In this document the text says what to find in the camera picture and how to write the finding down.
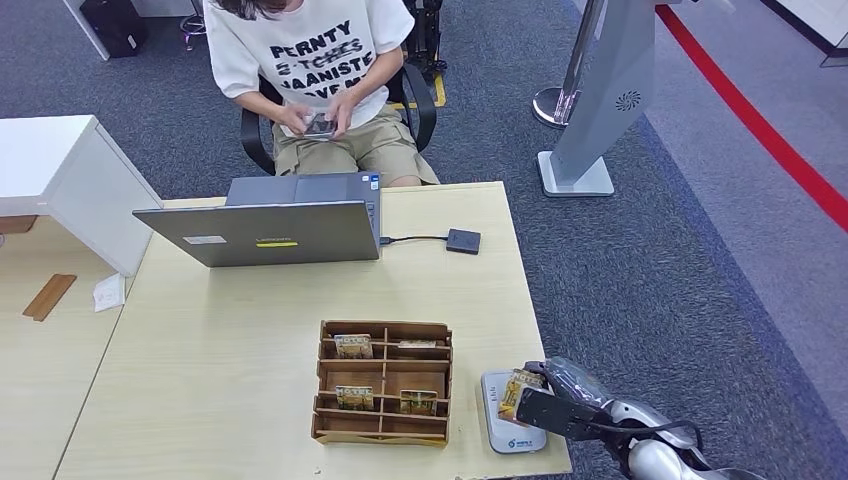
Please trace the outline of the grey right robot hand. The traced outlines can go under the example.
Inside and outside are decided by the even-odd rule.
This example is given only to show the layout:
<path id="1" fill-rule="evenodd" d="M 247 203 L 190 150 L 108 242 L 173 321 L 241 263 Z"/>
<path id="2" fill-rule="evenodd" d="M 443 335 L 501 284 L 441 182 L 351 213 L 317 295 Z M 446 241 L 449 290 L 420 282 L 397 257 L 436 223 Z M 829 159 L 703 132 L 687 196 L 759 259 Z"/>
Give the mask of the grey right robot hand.
<path id="1" fill-rule="evenodd" d="M 524 369 L 542 378 L 542 385 L 570 407 L 592 413 L 613 401 L 607 389 L 579 364 L 560 356 L 544 361 L 527 361 Z"/>

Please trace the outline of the person's right hand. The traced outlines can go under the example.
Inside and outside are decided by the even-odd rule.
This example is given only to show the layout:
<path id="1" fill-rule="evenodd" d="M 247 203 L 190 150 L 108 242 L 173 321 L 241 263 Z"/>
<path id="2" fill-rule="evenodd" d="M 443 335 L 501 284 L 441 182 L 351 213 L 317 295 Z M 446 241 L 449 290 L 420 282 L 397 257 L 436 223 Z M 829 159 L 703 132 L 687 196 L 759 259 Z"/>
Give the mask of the person's right hand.
<path id="1" fill-rule="evenodd" d="M 291 103 L 272 105 L 270 113 L 270 118 L 281 129 L 285 128 L 295 137 L 300 137 L 307 131 L 312 117 L 313 111 L 308 106 Z"/>

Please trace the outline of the person's left hand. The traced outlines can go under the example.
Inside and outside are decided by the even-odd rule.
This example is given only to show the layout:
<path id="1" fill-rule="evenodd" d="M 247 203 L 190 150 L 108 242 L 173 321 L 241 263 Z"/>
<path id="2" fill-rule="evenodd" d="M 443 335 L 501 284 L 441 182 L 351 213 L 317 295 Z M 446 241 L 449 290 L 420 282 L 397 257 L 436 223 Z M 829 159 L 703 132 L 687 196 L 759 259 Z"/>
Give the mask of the person's left hand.
<path id="1" fill-rule="evenodd" d="M 332 133 L 333 139 L 338 139 L 347 132 L 352 122 L 353 111 L 362 98 L 359 88 L 343 90 L 332 98 L 325 112 L 325 119 L 335 126 Z"/>

